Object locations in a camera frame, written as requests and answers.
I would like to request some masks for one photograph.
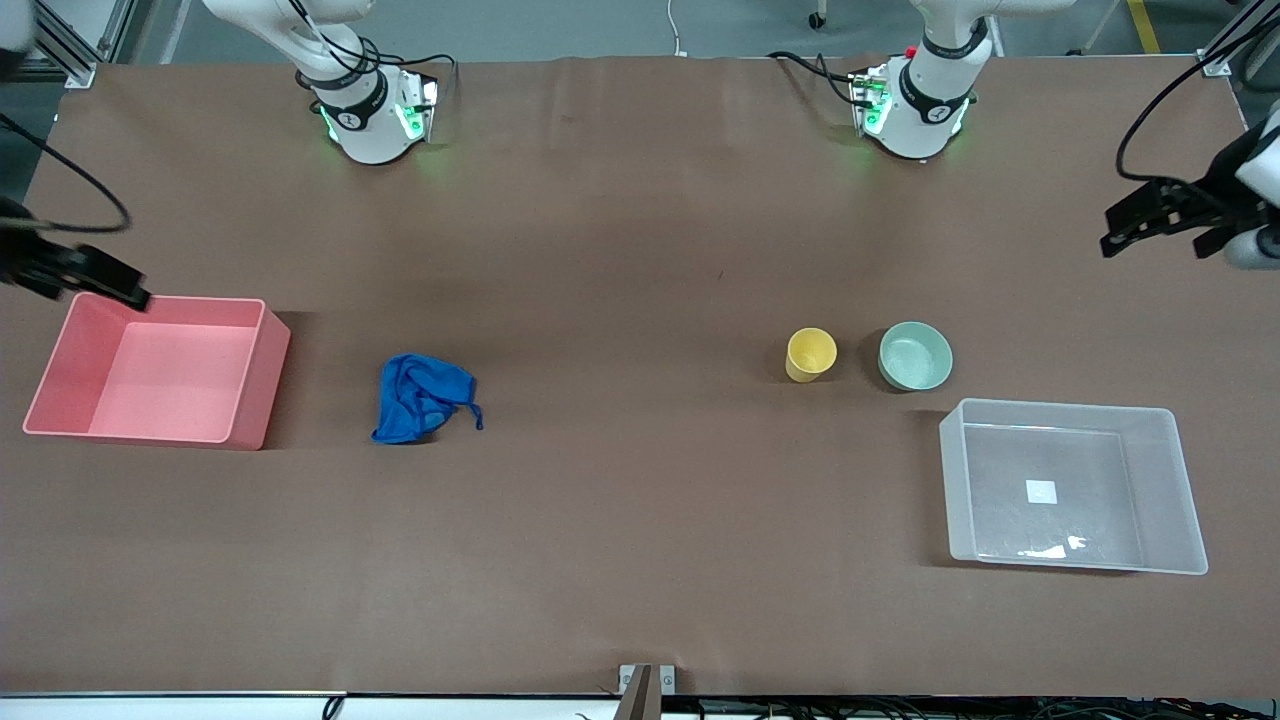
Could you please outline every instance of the table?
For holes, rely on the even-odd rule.
[[[1189,238],[1103,261],[1121,133],[1188,58],[992,60],[928,164],[767,60],[467,65],[439,145],[324,140],[283,65],[106,67],[52,135],[137,215],[101,245],[161,293],[293,329],[268,448],[24,437],[64,305],[5,291],[0,685],[1274,697],[1280,278]],[[1134,146],[1198,177],[1240,132],[1196,78]],[[29,205],[105,220],[42,163]],[[890,392],[878,332],[948,334]],[[783,345],[841,345],[812,386]],[[412,447],[381,364],[479,378]],[[966,396],[1171,409],[1203,578],[964,566],[937,423]]]

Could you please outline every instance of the green led light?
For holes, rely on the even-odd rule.
[[[404,126],[404,135],[410,140],[419,140],[422,137],[422,114],[413,108],[396,106],[397,117],[401,119],[401,124]]]
[[[955,133],[960,132],[960,123],[964,120],[964,113],[968,109],[969,109],[969,101],[965,100],[960,105],[960,109],[956,111],[956,123],[954,126],[951,126],[951,135],[955,135]]]
[[[882,97],[883,101],[877,102],[874,108],[867,110],[867,122],[863,124],[863,129],[870,135],[879,135],[879,132],[884,128],[884,118],[888,117],[888,111],[893,108],[893,105],[887,101],[887,95]]]
[[[320,117],[324,118],[324,124],[329,128],[329,140],[339,142],[338,131],[333,129],[333,122],[329,119],[329,113],[326,113],[324,108],[320,108]]]

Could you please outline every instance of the blue cloth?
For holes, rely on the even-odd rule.
[[[484,429],[484,415],[474,402],[476,379],[457,365],[422,355],[397,355],[383,368],[383,400],[374,442],[397,445],[422,439],[465,405]]]

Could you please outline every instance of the translucent storage box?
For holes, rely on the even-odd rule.
[[[938,434],[956,560],[1208,571],[1169,410],[966,398]]]

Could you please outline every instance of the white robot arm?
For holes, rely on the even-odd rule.
[[[1075,0],[910,0],[924,15],[924,37],[854,81],[854,123],[895,155],[938,154],[969,109],[973,82],[991,58],[988,15],[1032,15]]]
[[[429,138],[438,87],[383,64],[342,23],[369,14],[372,0],[205,0],[209,10],[271,44],[297,65],[320,99],[329,137],[357,163],[389,163]]]
[[[1207,228],[1192,242],[1197,258],[1222,252],[1245,270],[1280,270],[1280,102],[1271,115],[1224,147],[1204,177],[1151,177],[1107,210],[1102,256],[1155,236]]]

